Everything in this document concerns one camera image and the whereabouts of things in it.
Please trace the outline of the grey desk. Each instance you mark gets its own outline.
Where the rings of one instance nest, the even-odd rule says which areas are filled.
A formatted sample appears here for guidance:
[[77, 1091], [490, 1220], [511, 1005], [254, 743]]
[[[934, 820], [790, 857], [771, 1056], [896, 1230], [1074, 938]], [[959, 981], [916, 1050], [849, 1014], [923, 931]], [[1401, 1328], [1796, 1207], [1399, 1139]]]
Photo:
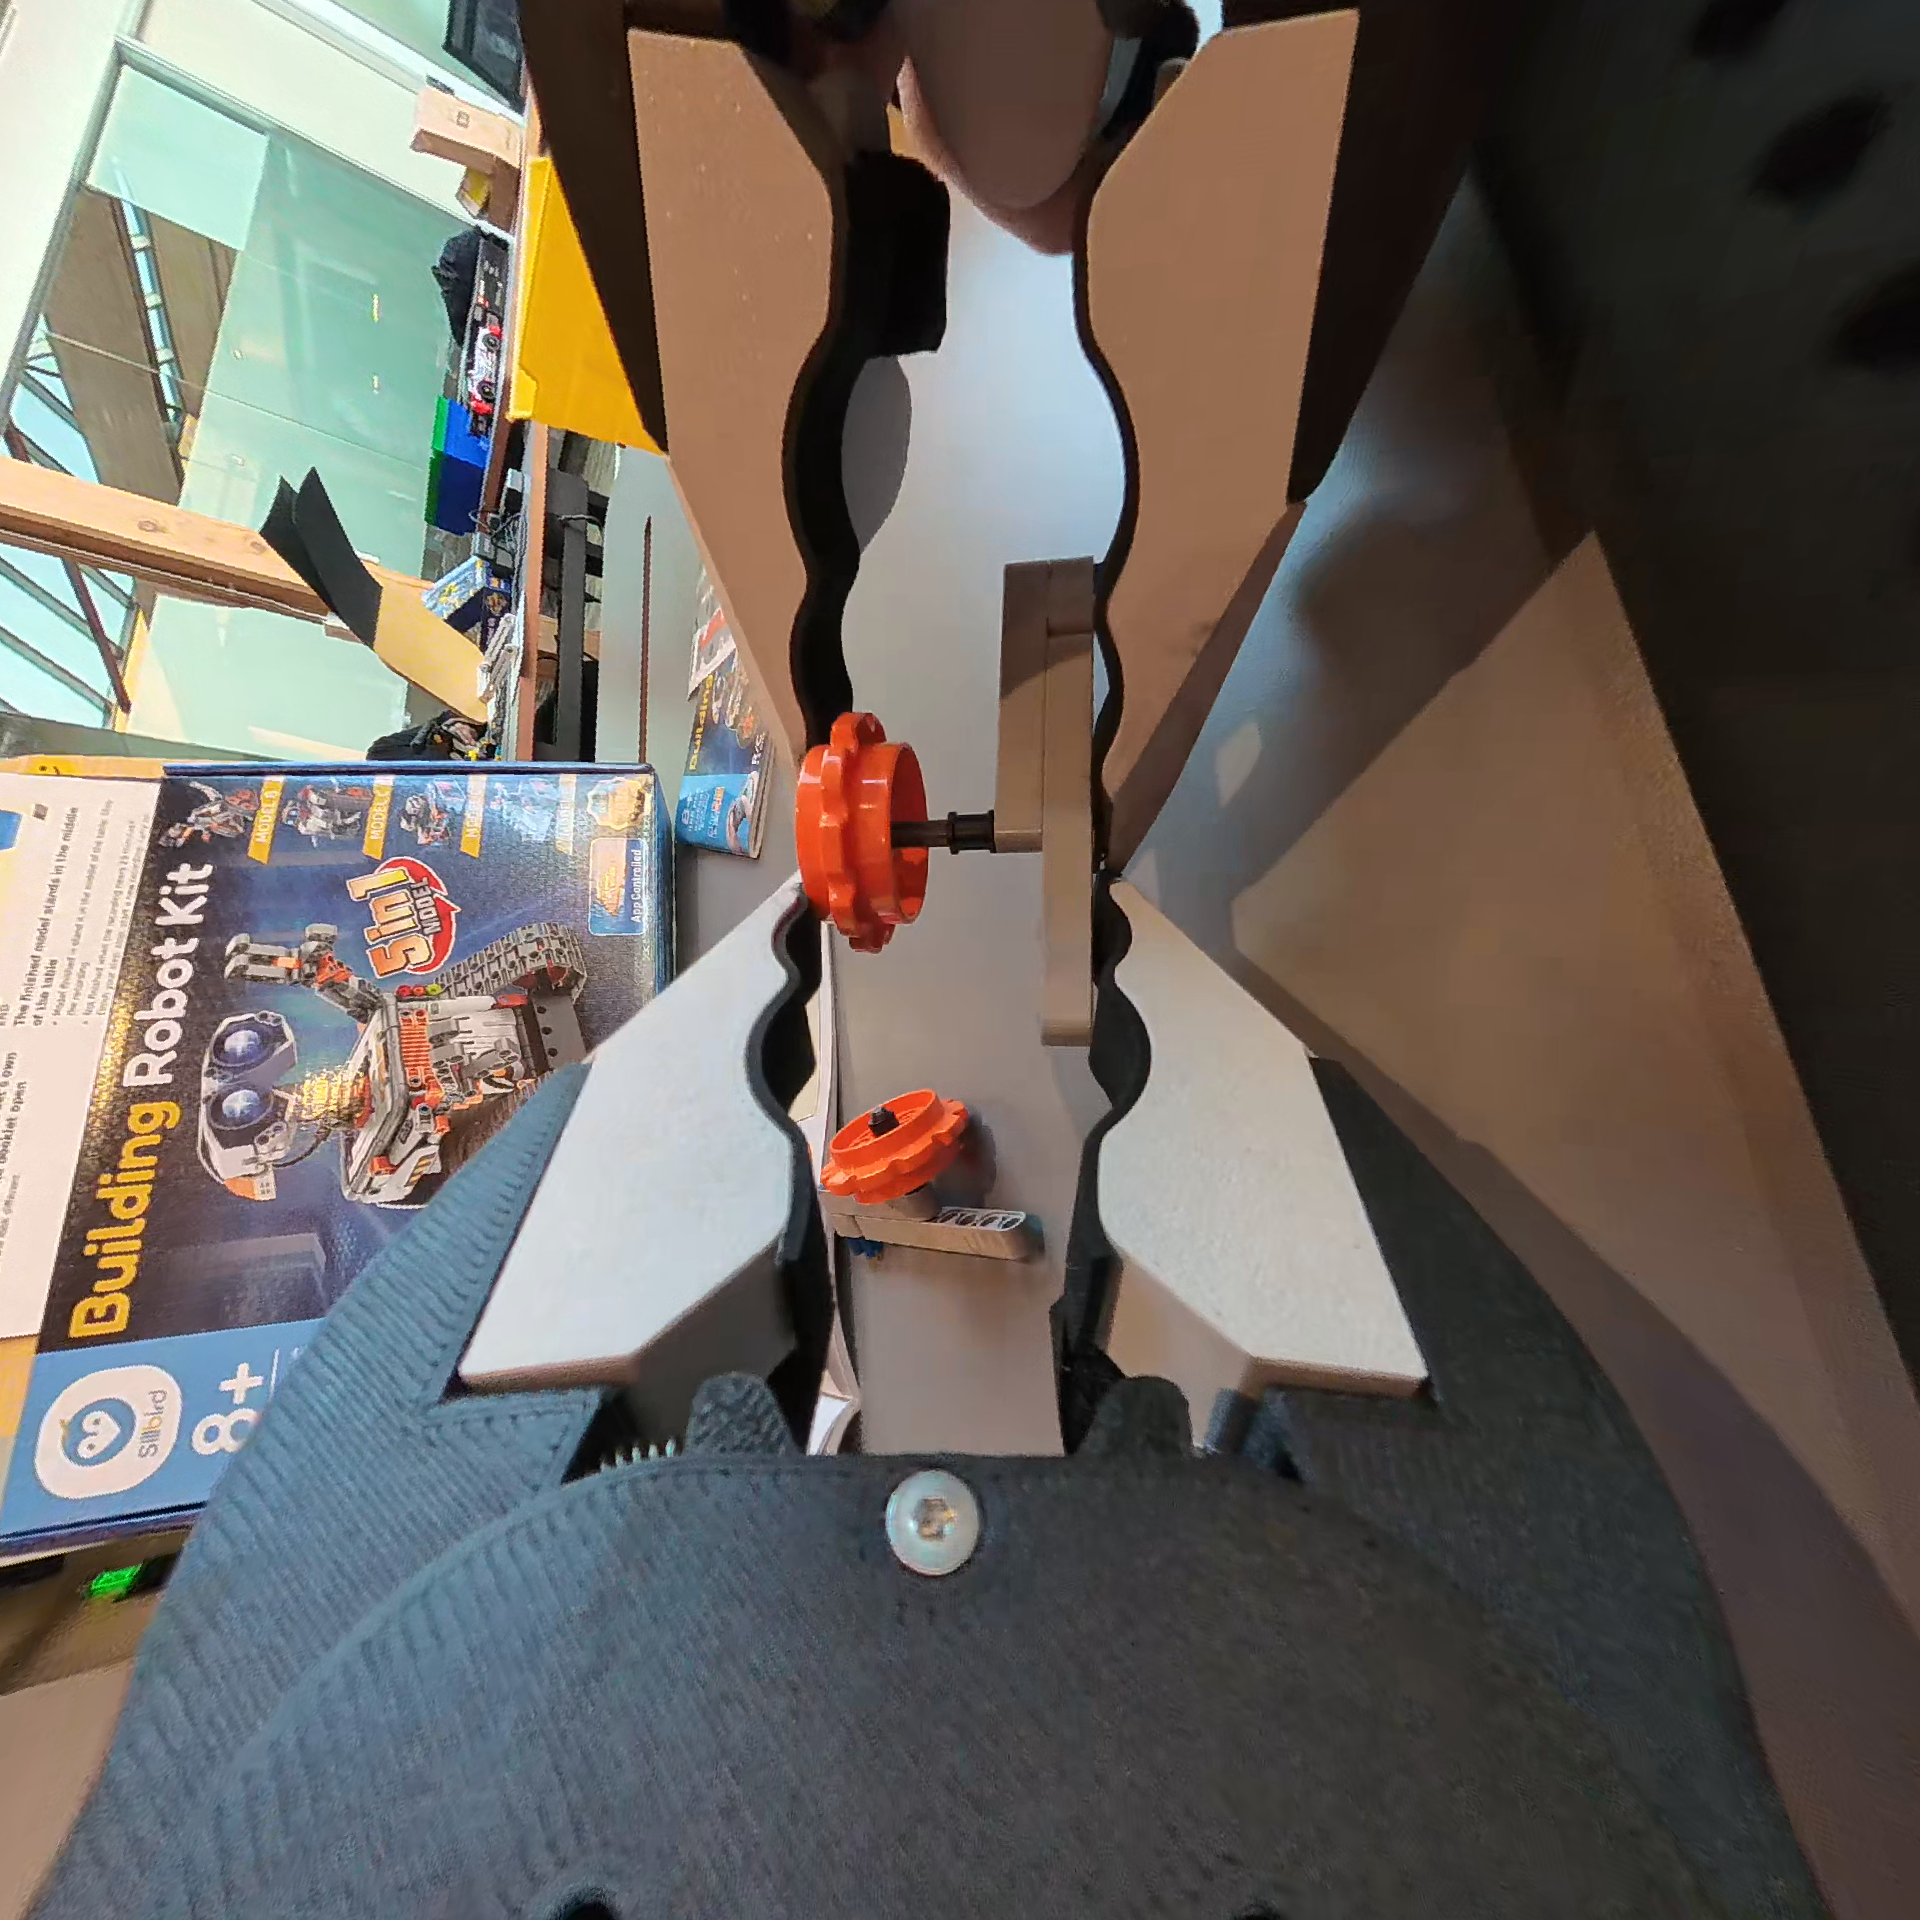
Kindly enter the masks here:
[[[992, 788], [1000, 567], [1097, 554], [1122, 503], [1118, 442], [1074, 330], [1068, 265], [956, 207], [947, 337], [860, 371], [858, 492], [889, 511], [847, 609], [847, 664], [923, 754], [934, 806]], [[1404, 302], [1335, 470], [1264, 591], [1132, 886], [1380, 1104], [1451, 1116], [1438, 1068], [1494, 1062], [1499, 999], [1553, 901], [1515, 857], [1547, 808], [1553, 702], [1473, 663], [1547, 578], [1503, 375], [1534, 371], [1503, 244], [1464, 178]], [[640, 591], [655, 517], [658, 663], [648, 747], [684, 765], [684, 650], [697, 551], [665, 465], [624, 453], [612, 586]], [[1009, 1199], [1066, 1230], [1105, 1116], [1084, 1048], [1043, 1048], [1040, 857], [939, 857], [889, 956], [832, 958], [841, 1091], [934, 1085], [981, 1102]], [[858, 1453], [1059, 1453], [1049, 1281], [889, 1250], [847, 1261]]]

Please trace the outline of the person's right hand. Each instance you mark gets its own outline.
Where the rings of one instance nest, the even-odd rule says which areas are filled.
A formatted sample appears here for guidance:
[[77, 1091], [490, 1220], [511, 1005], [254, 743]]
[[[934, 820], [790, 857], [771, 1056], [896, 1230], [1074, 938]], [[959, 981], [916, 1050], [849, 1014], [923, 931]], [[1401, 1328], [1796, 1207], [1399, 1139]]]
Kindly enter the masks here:
[[985, 223], [1068, 254], [1114, 33], [1097, 2], [892, 2], [907, 149]]

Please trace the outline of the orange toy gear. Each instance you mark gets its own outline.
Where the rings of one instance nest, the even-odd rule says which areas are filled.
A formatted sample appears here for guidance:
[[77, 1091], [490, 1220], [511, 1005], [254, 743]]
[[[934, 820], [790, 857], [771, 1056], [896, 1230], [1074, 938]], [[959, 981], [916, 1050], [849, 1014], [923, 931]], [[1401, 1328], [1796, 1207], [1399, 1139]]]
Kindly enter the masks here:
[[849, 952], [884, 952], [925, 901], [923, 849], [892, 849], [892, 825], [925, 821], [920, 754], [872, 712], [842, 712], [798, 774], [798, 862], [808, 906]]
[[822, 1192], [849, 1206], [888, 1206], [929, 1188], [956, 1166], [971, 1111], [935, 1091], [907, 1091], [828, 1138]]

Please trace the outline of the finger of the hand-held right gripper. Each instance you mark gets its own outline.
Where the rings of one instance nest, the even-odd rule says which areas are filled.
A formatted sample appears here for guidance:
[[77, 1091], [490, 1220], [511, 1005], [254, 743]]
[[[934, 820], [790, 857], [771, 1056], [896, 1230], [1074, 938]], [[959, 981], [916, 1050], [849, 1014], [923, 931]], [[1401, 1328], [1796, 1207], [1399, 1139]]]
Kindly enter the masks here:
[[889, 143], [896, 60], [790, 68], [630, 29], [665, 459], [790, 747], [855, 709], [842, 427], [870, 362], [942, 337], [947, 191]]
[[1224, 29], [1091, 192], [1081, 331], [1122, 429], [1102, 565], [1105, 862], [1164, 808], [1301, 503], [1289, 492], [1357, 12]]

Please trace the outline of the blue printed leaflet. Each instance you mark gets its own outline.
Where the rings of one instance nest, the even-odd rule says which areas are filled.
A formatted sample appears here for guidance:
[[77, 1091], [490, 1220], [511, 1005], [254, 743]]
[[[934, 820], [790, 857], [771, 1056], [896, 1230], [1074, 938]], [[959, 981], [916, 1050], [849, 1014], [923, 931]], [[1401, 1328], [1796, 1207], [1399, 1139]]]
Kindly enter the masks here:
[[675, 840], [759, 857], [771, 743], [720, 586], [699, 572], [689, 641], [689, 738], [675, 802]]

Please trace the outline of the small grey toy beam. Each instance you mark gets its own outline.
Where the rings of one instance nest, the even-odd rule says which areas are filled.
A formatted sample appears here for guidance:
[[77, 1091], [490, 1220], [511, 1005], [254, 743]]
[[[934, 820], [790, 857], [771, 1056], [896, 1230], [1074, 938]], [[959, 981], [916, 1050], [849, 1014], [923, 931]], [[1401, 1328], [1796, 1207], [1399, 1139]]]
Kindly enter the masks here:
[[910, 1248], [959, 1257], [1025, 1261], [1043, 1256], [1043, 1230], [1018, 1207], [959, 1207], [942, 1206], [925, 1217], [849, 1207], [822, 1201], [838, 1236], [880, 1248]]

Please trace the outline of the white instruction booklet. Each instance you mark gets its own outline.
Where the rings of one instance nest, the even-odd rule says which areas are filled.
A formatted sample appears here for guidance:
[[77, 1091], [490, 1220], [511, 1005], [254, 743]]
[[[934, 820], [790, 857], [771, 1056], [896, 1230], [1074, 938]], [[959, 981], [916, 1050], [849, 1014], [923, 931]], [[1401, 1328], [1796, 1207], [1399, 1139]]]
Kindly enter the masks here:
[[[808, 1032], [814, 1048], [811, 1086], [798, 1094], [793, 1118], [811, 1154], [811, 1173], [822, 1173], [828, 1158], [828, 1138], [841, 1131], [841, 1074], [838, 1074], [838, 938], [828, 926], [818, 931], [818, 992], [808, 1001]], [[832, 1455], [842, 1447], [847, 1427], [860, 1410], [860, 1388], [847, 1347], [842, 1298], [841, 1298], [841, 1248], [838, 1230], [822, 1217], [828, 1287], [832, 1287], [832, 1319], [828, 1347], [818, 1375], [808, 1455]]]

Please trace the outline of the brown cardboard box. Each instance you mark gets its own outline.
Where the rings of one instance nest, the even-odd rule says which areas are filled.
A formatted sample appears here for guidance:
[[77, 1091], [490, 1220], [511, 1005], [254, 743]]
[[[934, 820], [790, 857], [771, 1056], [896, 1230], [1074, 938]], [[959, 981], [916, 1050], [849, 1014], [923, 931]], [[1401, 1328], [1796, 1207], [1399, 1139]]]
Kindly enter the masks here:
[[519, 170], [526, 128], [507, 112], [478, 108], [444, 85], [423, 85], [407, 145], [423, 157], [444, 157], [467, 170]]

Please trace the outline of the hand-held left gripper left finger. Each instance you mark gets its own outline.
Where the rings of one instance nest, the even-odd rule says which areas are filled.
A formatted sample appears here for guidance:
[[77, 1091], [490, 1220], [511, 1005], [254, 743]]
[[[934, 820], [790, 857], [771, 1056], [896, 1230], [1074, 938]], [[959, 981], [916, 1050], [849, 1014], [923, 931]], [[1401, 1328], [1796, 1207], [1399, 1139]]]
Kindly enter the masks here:
[[790, 877], [594, 1048], [457, 1379], [605, 1388], [660, 1446], [703, 1379], [759, 1375], [805, 1453], [838, 1324], [832, 1080], [828, 949]]

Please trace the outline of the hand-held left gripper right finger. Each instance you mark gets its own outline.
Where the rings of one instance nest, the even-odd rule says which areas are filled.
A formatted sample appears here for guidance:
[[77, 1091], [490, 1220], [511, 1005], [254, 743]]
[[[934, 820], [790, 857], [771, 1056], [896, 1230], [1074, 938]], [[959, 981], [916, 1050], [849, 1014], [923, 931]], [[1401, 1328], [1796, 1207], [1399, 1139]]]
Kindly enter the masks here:
[[1118, 1379], [1407, 1400], [1426, 1358], [1380, 1256], [1308, 1043], [1131, 878], [1095, 889], [1091, 1074], [1066, 1284], [1050, 1309], [1066, 1453]]

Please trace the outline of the black dimpled pad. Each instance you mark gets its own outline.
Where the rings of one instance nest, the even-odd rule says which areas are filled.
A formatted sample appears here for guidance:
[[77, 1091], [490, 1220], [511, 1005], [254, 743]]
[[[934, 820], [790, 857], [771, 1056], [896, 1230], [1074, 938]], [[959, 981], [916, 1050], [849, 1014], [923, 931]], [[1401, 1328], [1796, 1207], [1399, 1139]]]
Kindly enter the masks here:
[[1644, 622], [1915, 653], [1915, 2], [1534, 2], [1481, 165]]

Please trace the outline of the wooden ceiling beam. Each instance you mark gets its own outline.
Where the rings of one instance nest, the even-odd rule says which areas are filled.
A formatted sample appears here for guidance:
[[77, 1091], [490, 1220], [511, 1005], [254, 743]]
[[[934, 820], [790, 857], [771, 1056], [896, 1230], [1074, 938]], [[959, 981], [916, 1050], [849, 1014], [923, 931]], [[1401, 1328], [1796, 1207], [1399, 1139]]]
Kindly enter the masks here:
[[332, 619], [441, 709], [486, 723], [484, 650], [425, 609], [425, 586], [366, 561], [311, 473], [256, 534], [178, 503], [2, 459], [2, 541], [151, 578], [162, 591], [293, 619]]

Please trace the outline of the white laminated instruction sheet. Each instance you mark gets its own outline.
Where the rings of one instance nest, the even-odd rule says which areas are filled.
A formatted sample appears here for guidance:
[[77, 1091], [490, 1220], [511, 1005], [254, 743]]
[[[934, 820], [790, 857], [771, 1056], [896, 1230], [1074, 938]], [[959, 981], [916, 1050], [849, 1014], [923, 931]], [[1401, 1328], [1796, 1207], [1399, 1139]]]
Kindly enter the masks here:
[[2, 762], [2, 1337], [44, 1324], [162, 779]]

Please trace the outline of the yellow plastic bin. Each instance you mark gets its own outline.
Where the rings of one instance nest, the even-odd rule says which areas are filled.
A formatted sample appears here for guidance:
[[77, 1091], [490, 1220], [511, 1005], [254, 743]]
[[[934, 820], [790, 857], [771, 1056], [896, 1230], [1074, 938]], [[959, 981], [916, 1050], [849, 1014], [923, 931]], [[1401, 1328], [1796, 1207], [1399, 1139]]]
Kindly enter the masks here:
[[507, 292], [503, 417], [665, 453], [640, 417], [550, 157], [523, 178]]

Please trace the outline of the blue cardboard toy box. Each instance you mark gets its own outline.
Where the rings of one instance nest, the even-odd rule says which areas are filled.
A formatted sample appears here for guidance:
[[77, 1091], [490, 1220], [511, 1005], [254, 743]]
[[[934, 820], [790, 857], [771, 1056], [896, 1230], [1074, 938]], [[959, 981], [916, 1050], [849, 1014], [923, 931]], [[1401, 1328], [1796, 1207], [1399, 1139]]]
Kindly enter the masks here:
[[648, 765], [163, 765], [2, 1564], [193, 1520], [355, 1278], [665, 992]]

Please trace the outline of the black desk leg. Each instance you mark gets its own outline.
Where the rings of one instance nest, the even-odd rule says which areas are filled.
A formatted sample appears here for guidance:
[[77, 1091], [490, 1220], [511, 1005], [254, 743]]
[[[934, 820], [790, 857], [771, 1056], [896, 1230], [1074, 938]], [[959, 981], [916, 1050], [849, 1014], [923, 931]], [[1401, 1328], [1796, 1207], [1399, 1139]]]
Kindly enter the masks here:
[[606, 492], [575, 435], [526, 427], [516, 522], [519, 677], [503, 743], [526, 762], [594, 762]]

